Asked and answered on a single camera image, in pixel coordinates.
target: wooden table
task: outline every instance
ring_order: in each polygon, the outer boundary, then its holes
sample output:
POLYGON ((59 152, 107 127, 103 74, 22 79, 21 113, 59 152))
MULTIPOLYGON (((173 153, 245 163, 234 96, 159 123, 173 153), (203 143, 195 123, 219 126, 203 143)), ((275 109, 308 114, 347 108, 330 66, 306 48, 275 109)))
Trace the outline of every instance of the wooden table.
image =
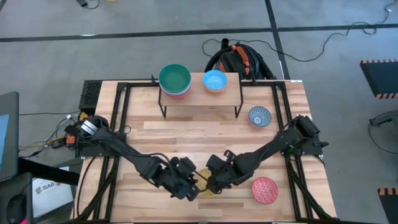
MULTIPOLYGON (((311 115, 302 82, 285 81, 292 116, 311 115)), ((111 119, 116 85, 118 82, 102 83, 96 114, 111 119)), ((159 87, 139 87, 131 90, 126 124, 132 130, 127 142, 142 153, 163 152, 169 158, 189 157, 197 169, 205 168, 212 154, 223 157, 229 149, 235 154, 254 151, 269 142, 279 130, 275 115, 272 90, 268 86, 243 87, 244 104, 241 114, 235 118, 234 111, 226 107, 173 106, 162 117, 158 105, 159 87), (248 112, 253 106, 264 106, 273 115, 270 125, 256 129, 248 123, 248 112)), ((123 105, 122 96, 117 121, 120 120, 123 105)), ((286 120, 282 94, 279 101, 286 120)), ((88 161, 83 163, 82 173, 88 161)), ((83 184, 80 212, 88 205, 98 188, 103 158, 96 158, 87 172, 83 184)), ((317 202, 331 216, 335 216, 326 172, 323 164, 313 156, 302 156, 303 169, 309 191, 317 202)), ((302 194, 299 189, 300 210, 305 217, 302 194)), ((100 218, 104 217, 106 192, 101 205, 100 218)), ((275 154, 264 161, 254 177, 232 189, 225 189, 221 195, 212 198, 197 198, 193 202, 170 198, 170 194, 157 189, 138 176, 134 166, 121 159, 112 222, 266 222, 294 221, 287 171, 284 158, 275 154), (279 189, 277 200, 270 205, 257 203, 251 195, 255 178, 269 177, 279 189)))

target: monitor screen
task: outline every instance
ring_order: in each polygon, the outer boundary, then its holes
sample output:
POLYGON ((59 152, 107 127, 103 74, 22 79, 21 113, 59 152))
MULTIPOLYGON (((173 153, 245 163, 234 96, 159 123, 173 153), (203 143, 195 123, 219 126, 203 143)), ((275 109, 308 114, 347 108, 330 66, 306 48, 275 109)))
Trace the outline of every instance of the monitor screen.
POLYGON ((4 151, 4 143, 6 141, 8 125, 8 114, 0 115, 0 170, 2 164, 2 153, 4 151))

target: green bowl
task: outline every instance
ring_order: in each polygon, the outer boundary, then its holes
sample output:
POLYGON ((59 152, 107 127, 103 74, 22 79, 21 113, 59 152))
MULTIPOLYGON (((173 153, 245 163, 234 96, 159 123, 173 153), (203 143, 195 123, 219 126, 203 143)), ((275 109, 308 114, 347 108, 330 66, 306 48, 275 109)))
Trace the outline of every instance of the green bowl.
POLYGON ((159 84, 169 93, 184 91, 191 82, 191 73, 182 65, 171 64, 159 73, 159 84))

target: blue patterned bowl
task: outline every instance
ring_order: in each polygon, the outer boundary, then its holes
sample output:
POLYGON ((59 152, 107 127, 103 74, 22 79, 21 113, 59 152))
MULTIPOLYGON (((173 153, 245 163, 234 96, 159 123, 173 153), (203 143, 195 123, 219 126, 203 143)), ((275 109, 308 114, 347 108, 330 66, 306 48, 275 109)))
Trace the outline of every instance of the blue patterned bowl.
POLYGON ((203 84, 208 91, 218 93, 228 84, 226 75, 219 70, 210 70, 203 76, 203 84))
POLYGON ((256 127, 265 127, 271 122, 271 113, 262 106, 255 106, 249 111, 250 123, 256 127))

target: white paper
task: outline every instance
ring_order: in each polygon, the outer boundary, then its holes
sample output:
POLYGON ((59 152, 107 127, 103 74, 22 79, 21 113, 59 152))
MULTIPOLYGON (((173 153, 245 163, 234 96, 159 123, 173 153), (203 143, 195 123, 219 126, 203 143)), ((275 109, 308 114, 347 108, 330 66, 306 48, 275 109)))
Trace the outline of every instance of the white paper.
MULTIPOLYGON (((60 169, 69 171, 69 167, 60 169)), ((32 195, 35 218, 73 201, 70 185, 40 178, 35 179, 32 183, 32 195)))

